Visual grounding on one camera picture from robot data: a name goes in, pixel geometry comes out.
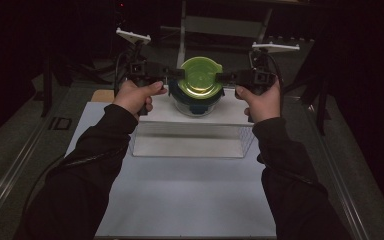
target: person's right hand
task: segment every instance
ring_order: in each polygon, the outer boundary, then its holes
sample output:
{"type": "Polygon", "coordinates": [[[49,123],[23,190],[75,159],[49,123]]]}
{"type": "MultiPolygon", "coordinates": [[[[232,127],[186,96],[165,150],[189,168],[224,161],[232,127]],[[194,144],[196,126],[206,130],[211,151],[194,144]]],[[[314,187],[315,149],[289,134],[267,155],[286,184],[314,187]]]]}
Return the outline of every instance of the person's right hand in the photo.
{"type": "Polygon", "coordinates": [[[236,92],[240,99],[248,103],[249,107],[245,109],[244,113],[247,116],[251,115],[255,123],[269,118],[280,117],[280,85],[278,79],[269,90],[260,96],[241,86],[236,86],[236,92]]]}

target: black jacket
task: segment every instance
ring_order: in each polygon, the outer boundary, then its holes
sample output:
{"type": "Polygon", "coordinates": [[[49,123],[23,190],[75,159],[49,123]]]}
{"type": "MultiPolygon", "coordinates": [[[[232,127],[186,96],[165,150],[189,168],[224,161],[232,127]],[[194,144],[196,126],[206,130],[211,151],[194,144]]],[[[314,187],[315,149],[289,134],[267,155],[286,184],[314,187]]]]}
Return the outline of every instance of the black jacket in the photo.
{"type": "MultiPolygon", "coordinates": [[[[125,109],[107,106],[75,150],[48,173],[14,239],[93,239],[137,124],[125,109]]],[[[351,239],[323,191],[282,175],[286,171],[317,180],[304,146],[289,139],[285,121],[259,122],[253,132],[264,150],[259,159],[270,166],[261,181],[278,239],[351,239]]]]}

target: floor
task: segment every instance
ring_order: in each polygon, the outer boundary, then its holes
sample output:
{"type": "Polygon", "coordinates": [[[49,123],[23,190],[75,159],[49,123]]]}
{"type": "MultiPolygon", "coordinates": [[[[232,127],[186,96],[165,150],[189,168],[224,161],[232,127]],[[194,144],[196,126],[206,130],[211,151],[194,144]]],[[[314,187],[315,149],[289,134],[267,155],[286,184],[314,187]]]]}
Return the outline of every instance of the floor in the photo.
{"type": "MultiPolygon", "coordinates": [[[[301,47],[299,52],[273,54],[286,85],[293,81],[312,46],[312,42],[296,41],[296,43],[301,47]]],[[[145,48],[143,55],[150,61],[160,61],[174,67],[177,51],[177,48],[152,46],[145,48]]],[[[248,66],[247,52],[202,51],[188,48],[186,59],[193,56],[212,58],[216,62],[223,63],[225,69],[248,66]]],[[[112,80],[113,73],[102,77],[112,80]]],[[[41,76],[32,81],[40,90],[41,76]]],[[[95,90],[103,88],[108,89],[109,86],[97,85],[79,76],[75,76],[75,82],[70,88],[60,87],[54,83],[54,105],[47,117],[40,117],[42,102],[31,99],[2,126],[0,239],[11,239],[34,182],[47,166],[52,165],[54,160],[65,153],[85,104],[95,90]],[[55,129],[55,125],[52,125],[53,118],[71,119],[71,126],[67,130],[55,129]]],[[[299,97],[303,89],[301,87],[287,95],[290,98],[299,97]]],[[[325,136],[317,134],[314,124],[308,124],[314,121],[315,117],[311,106],[307,113],[303,111],[303,108],[306,110],[307,107],[298,102],[287,110],[288,131],[292,133],[291,137],[304,142],[310,155],[327,156],[326,161],[313,159],[313,163],[321,181],[331,193],[332,204],[355,239],[384,239],[384,199],[335,104],[335,99],[328,98],[326,108],[330,118],[325,121],[325,136]],[[300,120],[304,117],[308,118],[307,123],[300,120]]],[[[39,181],[35,189],[37,190],[41,184],[42,181],[39,181]]]]}

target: green lid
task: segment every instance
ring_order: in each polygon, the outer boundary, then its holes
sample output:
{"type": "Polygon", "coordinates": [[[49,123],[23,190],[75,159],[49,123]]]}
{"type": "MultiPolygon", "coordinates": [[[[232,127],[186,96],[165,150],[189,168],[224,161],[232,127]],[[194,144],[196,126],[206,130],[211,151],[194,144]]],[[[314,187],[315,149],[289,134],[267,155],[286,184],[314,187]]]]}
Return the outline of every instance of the green lid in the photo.
{"type": "Polygon", "coordinates": [[[223,72],[223,68],[209,58],[191,58],[181,68],[185,70],[185,79],[179,81],[179,87],[191,98],[210,98],[223,88],[221,83],[215,81],[216,73],[223,72]]]}

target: dark background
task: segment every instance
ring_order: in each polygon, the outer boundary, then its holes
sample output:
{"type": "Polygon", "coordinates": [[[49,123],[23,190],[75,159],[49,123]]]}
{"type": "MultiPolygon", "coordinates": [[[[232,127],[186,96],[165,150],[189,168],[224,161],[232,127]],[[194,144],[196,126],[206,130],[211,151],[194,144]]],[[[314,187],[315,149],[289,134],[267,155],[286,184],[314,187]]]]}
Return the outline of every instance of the dark background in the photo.
{"type": "MultiPolygon", "coordinates": [[[[225,1],[229,4],[223,10],[217,1],[201,2],[191,11],[202,16],[215,12],[231,16],[235,9],[232,1],[225,1]]],[[[316,39],[296,81],[331,75],[329,93],[384,194],[384,1],[335,6],[326,10],[276,5],[266,36],[316,39]]],[[[31,79],[42,72],[45,40],[58,53],[93,67],[94,58],[113,59],[123,48],[114,34],[118,23],[124,30],[158,39],[160,25],[179,25],[180,7],[181,1],[167,0],[0,0],[0,126],[35,94],[31,79]]],[[[258,10],[250,4],[249,11],[235,17],[259,17],[258,10]]]]}

